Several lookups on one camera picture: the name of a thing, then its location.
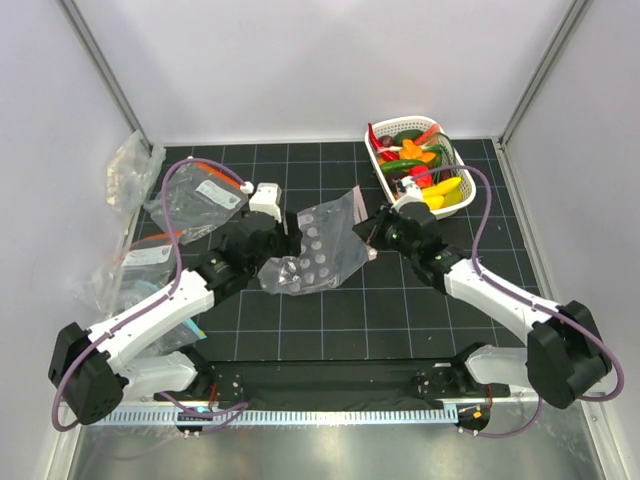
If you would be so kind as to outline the yellow toy banana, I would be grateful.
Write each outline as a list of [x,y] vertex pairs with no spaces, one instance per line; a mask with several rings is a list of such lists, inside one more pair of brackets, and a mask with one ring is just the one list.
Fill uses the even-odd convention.
[[451,191],[455,190],[460,185],[461,182],[462,182],[461,177],[454,176],[444,181],[441,181],[437,185],[424,188],[422,190],[422,195],[424,198],[434,197],[434,196],[446,196]]

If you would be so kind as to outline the clear pink-dotted zip bag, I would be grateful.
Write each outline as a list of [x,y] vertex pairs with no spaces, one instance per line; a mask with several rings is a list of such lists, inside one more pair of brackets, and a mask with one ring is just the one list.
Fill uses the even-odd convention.
[[377,250],[353,231],[367,218],[358,186],[336,200],[300,211],[300,254],[270,259],[258,274],[261,288],[269,294],[291,296],[337,288],[377,258]]

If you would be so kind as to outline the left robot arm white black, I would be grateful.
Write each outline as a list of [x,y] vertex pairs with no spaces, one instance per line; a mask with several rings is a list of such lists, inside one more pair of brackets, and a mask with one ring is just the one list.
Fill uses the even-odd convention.
[[277,220],[248,212],[223,228],[214,248],[173,281],[137,305],[87,329],[72,322],[57,335],[48,378],[56,388],[52,423],[60,432],[59,405],[77,423],[91,425],[126,399],[181,392],[190,400],[208,395],[212,371],[190,349],[155,358],[138,355],[183,321],[207,312],[244,290],[272,258],[301,251],[297,216]]

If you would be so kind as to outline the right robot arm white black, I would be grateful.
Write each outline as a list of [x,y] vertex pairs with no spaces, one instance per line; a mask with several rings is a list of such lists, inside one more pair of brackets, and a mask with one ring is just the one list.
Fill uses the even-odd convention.
[[520,348],[479,345],[461,354],[462,364],[450,372],[460,395],[499,383],[532,389],[551,406],[565,409],[611,372],[612,361],[586,306],[559,305],[494,275],[443,241],[426,205],[384,205],[353,231],[374,249],[397,251],[423,284],[475,307],[522,342]]

